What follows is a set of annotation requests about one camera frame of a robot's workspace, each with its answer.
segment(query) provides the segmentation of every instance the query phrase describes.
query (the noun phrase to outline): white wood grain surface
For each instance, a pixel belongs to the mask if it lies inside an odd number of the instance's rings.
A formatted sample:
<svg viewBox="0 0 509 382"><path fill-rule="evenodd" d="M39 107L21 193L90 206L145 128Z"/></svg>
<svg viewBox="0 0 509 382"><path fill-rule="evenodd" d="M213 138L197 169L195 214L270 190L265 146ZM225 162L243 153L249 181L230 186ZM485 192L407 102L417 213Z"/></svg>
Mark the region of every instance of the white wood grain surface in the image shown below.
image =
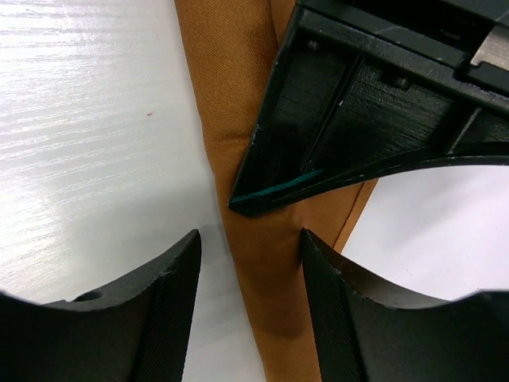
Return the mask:
<svg viewBox="0 0 509 382"><path fill-rule="evenodd" d="M0 0L0 289L72 299L192 228L184 381L264 380L172 0Z"/></svg>

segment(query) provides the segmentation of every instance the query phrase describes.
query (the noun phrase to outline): curved black edge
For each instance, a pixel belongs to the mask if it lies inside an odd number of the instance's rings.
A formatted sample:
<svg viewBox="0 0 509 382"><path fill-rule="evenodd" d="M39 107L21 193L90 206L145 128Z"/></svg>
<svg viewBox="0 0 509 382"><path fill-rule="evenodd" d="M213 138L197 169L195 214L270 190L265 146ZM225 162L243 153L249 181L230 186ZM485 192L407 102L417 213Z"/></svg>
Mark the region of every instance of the curved black edge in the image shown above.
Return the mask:
<svg viewBox="0 0 509 382"><path fill-rule="evenodd" d="M345 259L310 231L301 256L322 380L485 382L509 377L509 293L444 302Z"/></svg>
<svg viewBox="0 0 509 382"><path fill-rule="evenodd" d="M282 190L256 197L232 197L228 202L228 208L246 217L259 217L321 193L398 173L452 166L509 166L509 158L505 156L457 156L453 158L435 158L423 162L400 162L399 164L394 164L394 159L391 159L387 162L390 164L366 166L346 175L342 173L320 173L316 177L303 181L300 185L291 185Z"/></svg>
<svg viewBox="0 0 509 382"><path fill-rule="evenodd" d="M195 230L74 302L40 306L0 294L0 379L180 381L200 259Z"/></svg>
<svg viewBox="0 0 509 382"><path fill-rule="evenodd" d="M509 165L509 98L473 84L463 64L361 30L354 9L326 3L336 19L293 12L231 210L256 217L395 173Z"/></svg>

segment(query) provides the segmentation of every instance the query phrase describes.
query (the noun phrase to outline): fabric fold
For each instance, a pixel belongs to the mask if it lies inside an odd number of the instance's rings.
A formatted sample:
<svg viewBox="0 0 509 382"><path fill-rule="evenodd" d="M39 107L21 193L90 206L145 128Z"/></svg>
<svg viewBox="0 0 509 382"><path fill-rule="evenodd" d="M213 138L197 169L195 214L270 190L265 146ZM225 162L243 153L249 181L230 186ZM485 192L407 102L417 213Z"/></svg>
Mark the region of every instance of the fabric fold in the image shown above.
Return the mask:
<svg viewBox="0 0 509 382"><path fill-rule="evenodd" d="M309 228L341 249L339 243L346 242L343 238L355 225L372 187L339 189L257 219L230 211L227 199L293 2L175 0L175 4L205 150L266 379L319 382L298 255L300 230Z"/></svg>

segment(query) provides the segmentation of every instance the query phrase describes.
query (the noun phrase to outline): black 3d-printed part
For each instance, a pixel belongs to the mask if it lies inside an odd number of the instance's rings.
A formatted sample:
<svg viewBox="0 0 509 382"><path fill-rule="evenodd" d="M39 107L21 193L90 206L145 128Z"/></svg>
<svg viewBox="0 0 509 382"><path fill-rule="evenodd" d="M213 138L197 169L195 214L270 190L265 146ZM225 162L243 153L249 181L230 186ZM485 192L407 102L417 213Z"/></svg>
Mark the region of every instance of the black 3d-printed part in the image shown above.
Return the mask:
<svg viewBox="0 0 509 382"><path fill-rule="evenodd" d="M200 259L194 231L74 302L38 306L0 294L0 380L180 381Z"/></svg>
<svg viewBox="0 0 509 382"><path fill-rule="evenodd" d="M509 72L471 64L495 27L507 34L507 1L299 3L231 209L257 216L393 173L509 164ZM509 67L509 39L498 43Z"/></svg>
<svg viewBox="0 0 509 382"><path fill-rule="evenodd" d="M323 382L509 380L509 293L445 302L407 290L301 236Z"/></svg>

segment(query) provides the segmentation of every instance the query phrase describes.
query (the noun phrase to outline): white surface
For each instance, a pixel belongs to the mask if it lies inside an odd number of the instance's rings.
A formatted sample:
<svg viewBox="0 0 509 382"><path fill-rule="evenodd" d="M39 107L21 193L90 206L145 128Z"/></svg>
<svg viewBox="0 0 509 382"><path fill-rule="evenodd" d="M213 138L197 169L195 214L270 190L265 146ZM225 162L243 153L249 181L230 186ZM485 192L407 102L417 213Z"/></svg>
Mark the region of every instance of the white surface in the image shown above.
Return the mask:
<svg viewBox="0 0 509 382"><path fill-rule="evenodd" d="M0 289L71 299L192 228L185 382L263 381L171 0L0 0Z"/></svg>
<svg viewBox="0 0 509 382"><path fill-rule="evenodd" d="M204 239L185 381L263 381L170 0L0 0L0 289L74 298ZM442 298L509 287L509 169L380 181L344 254Z"/></svg>
<svg viewBox="0 0 509 382"><path fill-rule="evenodd" d="M449 167L379 181L344 255L454 300L509 290L509 167Z"/></svg>

